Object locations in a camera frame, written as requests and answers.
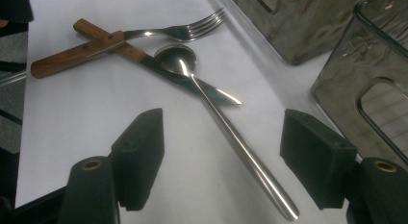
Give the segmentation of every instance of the table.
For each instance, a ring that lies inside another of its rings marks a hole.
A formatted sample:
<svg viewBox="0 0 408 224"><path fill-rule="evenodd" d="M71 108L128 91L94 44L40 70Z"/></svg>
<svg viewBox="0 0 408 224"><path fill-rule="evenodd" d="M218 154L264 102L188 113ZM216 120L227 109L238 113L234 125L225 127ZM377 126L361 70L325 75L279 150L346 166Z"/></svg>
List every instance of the table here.
<svg viewBox="0 0 408 224"><path fill-rule="evenodd" d="M242 132L300 210L296 223L346 223L345 208L320 211L279 157L286 108L333 128L310 95L328 53L299 66L284 63L232 0L31 0L28 64L87 41L72 25L84 18L106 31L194 22L223 7L229 21L186 43L196 76L243 101L221 109ZM174 41L131 44L153 55ZM71 166L107 156L141 112L163 108L165 157L141 212L120 210L122 223L287 223L271 204L195 97L119 55L44 79L27 69L16 204L67 183Z"/></svg>

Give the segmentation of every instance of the metal container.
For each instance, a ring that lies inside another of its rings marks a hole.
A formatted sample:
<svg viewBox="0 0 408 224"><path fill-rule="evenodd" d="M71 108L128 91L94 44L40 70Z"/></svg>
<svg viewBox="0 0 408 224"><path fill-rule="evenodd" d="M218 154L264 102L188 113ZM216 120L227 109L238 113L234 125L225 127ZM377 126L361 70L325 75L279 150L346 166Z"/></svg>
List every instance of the metal container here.
<svg viewBox="0 0 408 224"><path fill-rule="evenodd" d="M408 0L366 0L312 92L365 157L408 168Z"/></svg>
<svg viewBox="0 0 408 224"><path fill-rule="evenodd" d="M333 49L362 0L233 0L290 64Z"/></svg>

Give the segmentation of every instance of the knife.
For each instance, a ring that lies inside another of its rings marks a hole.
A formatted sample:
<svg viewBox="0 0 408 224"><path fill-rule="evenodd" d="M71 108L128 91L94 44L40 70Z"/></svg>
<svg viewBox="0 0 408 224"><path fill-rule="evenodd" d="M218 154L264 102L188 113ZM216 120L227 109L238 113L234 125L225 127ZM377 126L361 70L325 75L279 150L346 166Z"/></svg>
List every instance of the knife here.
<svg viewBox="0 0 408 224"><path fill-rule="evenodd" d="M86 37L92 38L92 41L76 46L74 48L68 49L66 51L63 51L62 53L56 54L54 56L59 56L55 59L55 62L61 62L61 59L75 59L75 52L78 52L80 50L82 53L84 50L90 50L89 52L92 53L91 49L95 45L97 48L99 48L101 45L106 45L110 46L112 45L109 40L106 40L106 37L109 35L108 32L102 30L101 28L97 27L96 25L86 21L85 19L79 19L75 24L74 24L74 29L82 34L85 35ZM148 69L152 70L159 76L164 77L165 79L170 80L173 84L182 87L186 89L187 91L190 91L194 93L195 95L199 95L199 91L196 89L196 87L191 83L189 78L183 75L175 74L170 71L167 71L163 69L155 60L153 57L147 55L144 53L142 50L139 48L125 42L114 50L121 56L124 56L134 62L137 62ZM31 68L31 73L34 77L36 78L43 78L46 76L49 76L51 74L57 73L64 68L55 68L55 65L52 63L50 65L46 65L45 67L43 66L38 66L36 65L36 62L33 62L32 68ZM200 84L204 87L204 90L210 95L210 97L215 100L217 104L220 105L240 105L242 102L239 101L238 99L234 98L233 96L229 95L228 93L216 88L212 87L211 85L199 80Z"/></svg>

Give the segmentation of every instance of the stainless steel spoon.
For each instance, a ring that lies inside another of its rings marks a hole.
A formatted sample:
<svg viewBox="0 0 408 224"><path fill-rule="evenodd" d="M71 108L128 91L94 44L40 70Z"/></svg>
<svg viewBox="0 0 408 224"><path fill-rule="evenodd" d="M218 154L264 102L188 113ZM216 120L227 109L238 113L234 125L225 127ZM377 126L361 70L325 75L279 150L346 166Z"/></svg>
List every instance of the stainless steel spoon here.
<svg viewBox="0 0 408 224"><path fill-rule="evenodd" d="M255 177L261 188L267 194L268 198L287 220L295 221L299 217L299 210L290 196L279 185L267 167L246 144L243 137L237 131L234 125L221 112L217 105L206 95L200 84L194 78L194 74L192 74L196 63L194 52L189 47L182 44L169 45L160 49L156 53L155 59L162 67L167 68L168 70L177 74L183 74L189 77L191 82L200 91L202 96L201 98L203 99L203 102L205 102L207 109L209 109L215 116L217 124L228 137L235 152L245 164L246 168Z"/></svg>

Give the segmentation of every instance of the metal cutlery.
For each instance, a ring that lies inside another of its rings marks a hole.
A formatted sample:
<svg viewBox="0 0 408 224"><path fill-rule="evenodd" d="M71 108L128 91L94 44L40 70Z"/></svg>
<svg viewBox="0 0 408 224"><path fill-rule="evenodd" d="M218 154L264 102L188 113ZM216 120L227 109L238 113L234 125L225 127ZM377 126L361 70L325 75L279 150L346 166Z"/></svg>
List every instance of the metal cutlery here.
<svg viewBox="0 0 408 224"><path fill-rule="evenodd" d="M99 28L98 26L86 21L85 19L80 19L74 24L74 29L89 38L99 40L108 35L109 33L104 31L103 29ZM191 83L188 77L182 76L170 71L163 69L156 60L147 55L145 52L140 50L139 48L125 43L124 45L115 49L115 52L120 54L121 56L126 57L127 59L137 62L144 67L152 70L154 73L158 74L159 76L171 81L173 84L186 89L194 93L195 95L200 95L197 88ZM228 93L216 88L212 87L209 84L198 80L200 85L206 91L206 93L219 105L239 105L241 101L234 98L233 96L229 95Z"/></svg>
<svg viewBox="0 0 408 224"><path fill-rule="evenodd" d="M177 40L192 41L205 37L217 28L227 18L223 9L214 12L206 18L190 25L173 26L161 30L147 31L117 31L107 34L99 40L92 40L85 44L65 50L61 53L33 62L31 73L36 78L43 78L57 73L76 64L87 62L98 55L112 51L126 44L126 40L153 35L167 35Z"/></svg>
<svg viewBox="0 0 408 224"><path fill-rule="evenodd" d="M178 41L193 41L207 36L227 18L228 16L224 9L219 9L213 14L192 24L171 26L164 29L125 31L123 32L123 36L125 40L129 40L138 37L165 35Z"/></svg>

